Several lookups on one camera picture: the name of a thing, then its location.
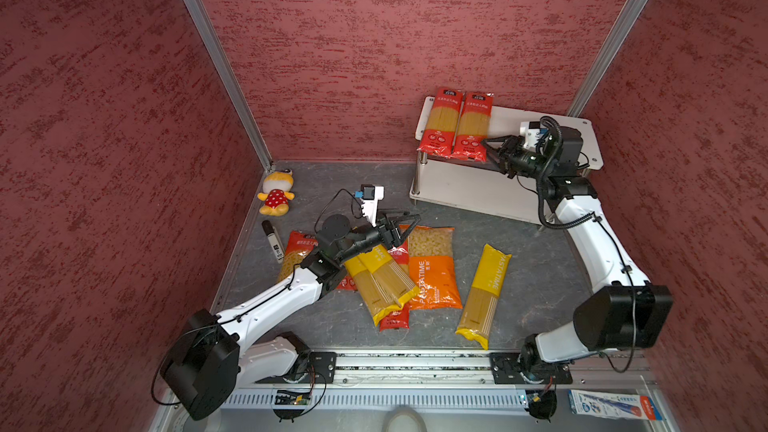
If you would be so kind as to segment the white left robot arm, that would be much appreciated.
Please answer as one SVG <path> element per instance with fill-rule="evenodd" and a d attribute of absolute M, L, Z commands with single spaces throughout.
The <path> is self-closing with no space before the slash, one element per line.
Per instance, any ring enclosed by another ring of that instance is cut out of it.
<path fill-rule="evenodd" d="M 382 245 L 401 246 L 420 222 L 417 214 L 382 214 L 374 223 L 352 227 L 344 215 L 326 218 L 317 246 L 289 276 L 252 299 L 213 314 L 194 313 L 163 357 L 162 378 L 195 421 L 219 409 L 237 388 L 264 379 L 310 377 L 310 348 L 286 333 L 262 337 L 304 307 L 334 291 L 346 274 L 344 263 Z"/>

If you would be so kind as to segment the red spaghetti bag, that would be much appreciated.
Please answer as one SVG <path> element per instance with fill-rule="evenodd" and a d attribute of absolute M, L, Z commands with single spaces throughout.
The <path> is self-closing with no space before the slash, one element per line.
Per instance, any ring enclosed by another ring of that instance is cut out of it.
<path fill-rule="evenodd" d="M 471 92 L 467 95 L 455 135 L 453 159 L 484 163 L 487 151 L 482 142 L 488 137 L 494 95 Z"/>
<path fill-rule="evenodd" d="M 449 158 L 458 128 L 464 93 L 441 87 L 429 112 L 418 151 L 427 155 Z"/>
<path fill-rule="evenodd" d="M 394 261 L 408 274 L 409 269 L 409 254 L 407 245 L 404 244 L 401 247 L 392 249 L 389 251 Z M 379 331 L 386 330 L 404 330 L 410 328 L 410 309 L 409 305 L 405 304 L 399 311 L 395 311 L 384 317 L 379 323 Z"/>

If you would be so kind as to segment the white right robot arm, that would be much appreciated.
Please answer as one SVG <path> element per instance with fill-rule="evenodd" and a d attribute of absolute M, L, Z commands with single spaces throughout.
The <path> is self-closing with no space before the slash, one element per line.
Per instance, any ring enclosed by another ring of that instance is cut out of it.
<path fill-rule="evenodd" d="M 526 338 L 515 371 L 539 384 L 578 359 L 653 347 L 673 306 L 671 291 L 652 284 L 609 224 L 582 172 L 581 132 L 545 116 L 518 135 L 486 138 L 482 145 L 500 173 L 533 180 L 539 222 L 568 234 L 592 288 L 569 323 Z"/>

